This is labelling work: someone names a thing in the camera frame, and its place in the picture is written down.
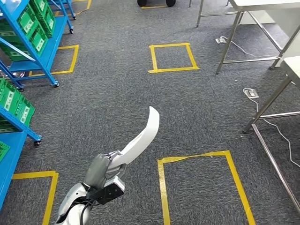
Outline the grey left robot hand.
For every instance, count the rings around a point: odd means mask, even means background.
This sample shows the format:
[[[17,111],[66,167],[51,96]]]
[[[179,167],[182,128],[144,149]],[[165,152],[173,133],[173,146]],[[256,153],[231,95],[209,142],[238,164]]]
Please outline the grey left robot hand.
[[[83,183],[90,188],[101,190],[115,179],[122,177],[125,172],[127,164],[117,165],[114,168],[109,167],[115,162],[115,157],[120,155],[120,151],[96,155],[87,169]],[[113,171],[118,171],[118,173],[109,179],[106,177],[107,173],[112,173]]]

